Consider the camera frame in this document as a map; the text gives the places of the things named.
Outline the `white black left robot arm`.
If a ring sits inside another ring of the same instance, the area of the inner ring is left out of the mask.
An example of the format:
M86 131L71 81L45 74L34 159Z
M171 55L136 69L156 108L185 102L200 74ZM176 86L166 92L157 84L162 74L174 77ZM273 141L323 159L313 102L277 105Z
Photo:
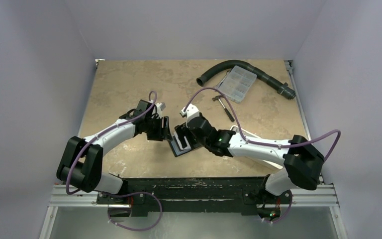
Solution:
M148 140L171 141L169 118L162 114L165 103L140 100L109 127L80 138L71 137L56 171L57 179L84 192L103 191L117 204L128 199L126 183L102 171L103 157L126 140L146 134Z

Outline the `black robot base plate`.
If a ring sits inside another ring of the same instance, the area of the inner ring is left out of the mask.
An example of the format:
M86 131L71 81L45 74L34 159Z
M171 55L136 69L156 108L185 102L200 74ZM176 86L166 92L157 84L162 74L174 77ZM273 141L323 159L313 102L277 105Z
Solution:
M293 188L279 196L264 188L259 177L197 177L197 178L127 178L116 197L98 192L99 206L130 204L132 216L145 217L149 212L176 213L239 213L243 216L267 214L267 209L291 202Z

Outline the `black leather card holder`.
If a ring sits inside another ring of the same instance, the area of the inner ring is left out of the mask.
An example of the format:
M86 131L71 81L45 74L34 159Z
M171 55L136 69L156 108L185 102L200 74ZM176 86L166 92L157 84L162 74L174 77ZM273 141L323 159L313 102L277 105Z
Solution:
M201 147L201 144L195 140L189 140L186 135L179 135L176 131L173 134L172 141L169 142L174 157L179 157Z

